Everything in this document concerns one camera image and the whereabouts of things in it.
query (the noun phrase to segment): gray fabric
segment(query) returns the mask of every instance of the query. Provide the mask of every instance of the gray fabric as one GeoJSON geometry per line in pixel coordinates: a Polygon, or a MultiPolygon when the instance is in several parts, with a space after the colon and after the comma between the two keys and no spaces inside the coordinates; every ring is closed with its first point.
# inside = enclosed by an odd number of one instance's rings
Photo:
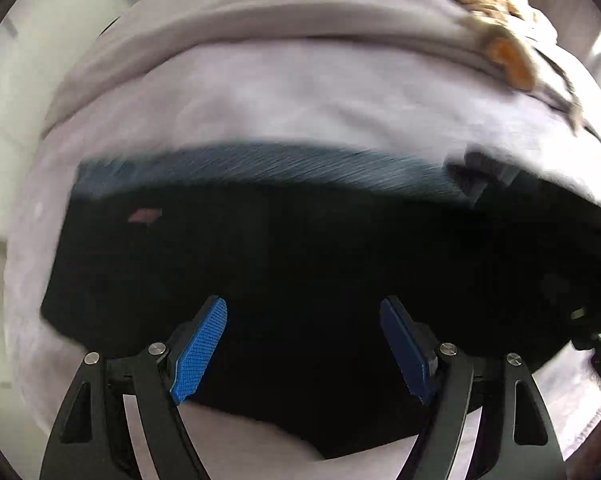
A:
{"type": "Polygon", "coordinates": [[[81,164],[74,196],[102,198],[142,186],[201,182],[335,184],[413,198],[468,202],[440,166],[410,156],[280,144],[232,144],[81,164]]]}

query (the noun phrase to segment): metal screw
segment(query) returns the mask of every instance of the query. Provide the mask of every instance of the metal screw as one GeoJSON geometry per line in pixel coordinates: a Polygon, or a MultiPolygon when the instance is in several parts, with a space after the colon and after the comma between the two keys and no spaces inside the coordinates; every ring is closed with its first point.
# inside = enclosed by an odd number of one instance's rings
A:
{"type": "Polygon", "coordinates": [[[507,362],[512,366],[520,366],[523,364],[523,360],[521,359],[520,355],[515,354],[514,352],[507,354],[507,362]]]}
{"type": "Polygon", "coordinates": [[[167,350],[165,343],[152,343],[149,345],[149,353],[152,355],[161,355],[167,350]]]}
{"type": "Polygon", "coordinates": [[[90,352],[89,354],[87,354],[85,356],[85,364],[86,365],[95,365],[96,363],[98,363],[99,359],[100,359],[100,355],[98,354],[98,352],[90,352]]]}
{"type": "Polygon", "coordinates": [[[453,343],[443,343],[439,349],[445,355],[456,355],[459,351],[453,343]]]}

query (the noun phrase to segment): crumpled cloth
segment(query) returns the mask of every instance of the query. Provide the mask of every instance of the crumpled cloth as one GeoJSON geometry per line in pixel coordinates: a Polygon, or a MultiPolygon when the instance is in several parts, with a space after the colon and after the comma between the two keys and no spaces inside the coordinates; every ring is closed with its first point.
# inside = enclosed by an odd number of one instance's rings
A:
{"type": "Polygon", "coordinates": [[[539,56],[562,77],[571,97],[568,118],[574,131],[582,126],[582,104],[565,70],[538,43],[556,44],[551,22],[527,0],[456,0],[471,13],[471,23],[485,34],[483,52],[502,65],[512,88],[532,92],[540,84],[539,56]]]}

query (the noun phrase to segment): blue gripper pad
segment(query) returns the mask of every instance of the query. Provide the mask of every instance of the blue gripper pad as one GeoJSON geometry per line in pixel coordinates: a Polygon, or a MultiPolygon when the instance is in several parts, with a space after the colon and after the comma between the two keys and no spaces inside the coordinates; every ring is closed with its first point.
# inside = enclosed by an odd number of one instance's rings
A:
{"type": "Polygon", "coordinates": [[[227,324],[227,304],[216,298],[183,352],[178,356],[170,393],[176,404],[193,395],[227,324]]]}
{"type": "Polygon", "coordinates": [[[425,404],[432,397],[429,366],[389,300],[381,303],[381,328],[410,393],[425,404]]]}

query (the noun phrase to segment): black fabric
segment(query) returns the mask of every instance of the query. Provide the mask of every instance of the black fabric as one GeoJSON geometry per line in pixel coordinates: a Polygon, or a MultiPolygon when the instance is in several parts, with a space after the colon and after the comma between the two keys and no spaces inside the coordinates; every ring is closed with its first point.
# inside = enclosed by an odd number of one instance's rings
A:
{"type": "Polygon", "coordinates": [[[423,413],[379,303],[466,352],[538,366],[568,334],[529,233],[476,213],[329,186],[164,186],[72,199],[42,314],[91,351],[165,340],[210,294],[229,319],[194,400],[273,422],[326,458],[415,434],[423,413]],[[139,208],[161,209],[149,225],[139,208]]]}
{"type": "Polygon", "coordinates": [[[572,310],[601,316],[599,208],[480,154],[448,168],[453,180],[412,158],[264,145],[86,164],[42,315],[127,356],[218,294],[228,324],[194,400],[326,458],[416,434],[425,414],[381,332],[386,296],[440,340],[516,351],[532,370],[573,336],[572,310]]]}

